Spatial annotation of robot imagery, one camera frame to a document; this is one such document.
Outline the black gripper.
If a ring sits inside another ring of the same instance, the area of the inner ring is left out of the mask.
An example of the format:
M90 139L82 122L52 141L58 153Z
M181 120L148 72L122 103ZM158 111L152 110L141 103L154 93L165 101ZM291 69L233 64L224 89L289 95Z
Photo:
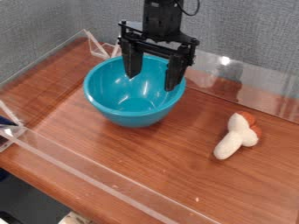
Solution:
M193 63L195 49L200 41L179 29L169 33L160 33L157 29L148 31L141 22L122 20L118 27L126 77L132 79L140 74L145 53L168 59L164 90L172 91L181 82L187 66Z

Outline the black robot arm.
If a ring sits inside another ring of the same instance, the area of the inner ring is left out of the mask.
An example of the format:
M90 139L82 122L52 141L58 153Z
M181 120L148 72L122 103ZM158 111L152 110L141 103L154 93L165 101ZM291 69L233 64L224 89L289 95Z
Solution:
M172 91L193 64L200 41L181 32L183 15L195 16L183 8L183 0L144 0L142 21L121 20L117 38L128 78L136 77L142 68L144 53L168 60L164 90Z

